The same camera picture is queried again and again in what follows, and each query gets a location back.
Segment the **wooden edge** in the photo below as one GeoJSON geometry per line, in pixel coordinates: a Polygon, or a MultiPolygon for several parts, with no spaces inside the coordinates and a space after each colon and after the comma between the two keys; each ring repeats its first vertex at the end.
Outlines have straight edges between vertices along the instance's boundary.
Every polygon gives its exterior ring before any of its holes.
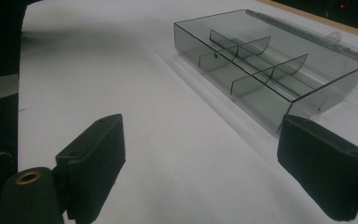
{"type": "Polygon", "coordinates": [[[280,9],[295,13],[295,14],[297,14],[299,16],[302,16],[302,17],[305,17],[305,18],[308,18],[308,19],[311,19],[311,20],[314,20],[314,21],[318,21],[318,22],[327,24],[329,26],[336,27],[336,28],[338,28],[340,30],[347,31],[347,32],[352,33],[354,35],[358,35],[358,29],[356,29],[354,27],[344,25],[344,24],[336,22],[336,21],[330,21],[330,20],[325,19],[323,17],[315,16],[315,15],[310,14],[308,12],[301,11],[301,10],[298,10],[296,8],[289,7],[289,6],[280,4],[280,3],[276,3],[276,2],[273,2],[271,0],[257,0],[257,1],[261,2],[261,3],[264,3],[264,4],[267,4],[267,5],[270,5],[270,6],[273,6],[273,7],[277,7],[277,8],[280,8],[280,9]]]}

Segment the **clear plastic box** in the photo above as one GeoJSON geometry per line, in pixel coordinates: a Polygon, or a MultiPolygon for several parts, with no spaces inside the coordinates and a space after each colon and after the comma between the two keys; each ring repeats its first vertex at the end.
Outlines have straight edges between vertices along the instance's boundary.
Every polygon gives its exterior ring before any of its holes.
{"type": "Polygon", "coordinates": [[[358,53],[251,10],[174,24],[176,49],[274,132],[286,114],[309,118],[358,83],[358,53]]]}

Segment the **dark background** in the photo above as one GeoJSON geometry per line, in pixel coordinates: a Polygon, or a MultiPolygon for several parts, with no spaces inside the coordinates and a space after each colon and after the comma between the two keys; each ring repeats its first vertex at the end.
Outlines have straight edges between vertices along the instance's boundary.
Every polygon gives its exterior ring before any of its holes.
{"type": "Polygon", "coordinates": [[[272,0],[358,29],[358,0],[272,0]]]}

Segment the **white surface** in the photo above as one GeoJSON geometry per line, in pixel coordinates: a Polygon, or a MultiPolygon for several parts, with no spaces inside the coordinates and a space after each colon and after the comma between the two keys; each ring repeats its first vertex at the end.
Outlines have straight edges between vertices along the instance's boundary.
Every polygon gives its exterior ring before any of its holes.
{"type": "MultiPolygon", "coordinates": [[[[177,55],[174,22],[241,8],[334,31],[252,0],[31,5],[21,51],[21,170],[53,168],[93,121],[121,113],[127,162],[95,223],[334,223],[277,163],[278,138],[177,55]]],[[[341,33],[358,47],[357,36],[341,33]]],[[[358,86],[313,119],[358,145],[358,86]]]]}

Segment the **transparent plastic container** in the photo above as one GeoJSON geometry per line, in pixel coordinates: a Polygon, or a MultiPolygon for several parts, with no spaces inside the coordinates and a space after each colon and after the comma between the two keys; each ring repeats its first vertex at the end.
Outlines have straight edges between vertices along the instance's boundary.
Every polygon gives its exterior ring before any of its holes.
{"type": "Polygon", "coordinates": [[[358,53],[251,10],[174,24],[175,47],[273,132],[286,114],[309,118],[358,83],[358,53]]]}

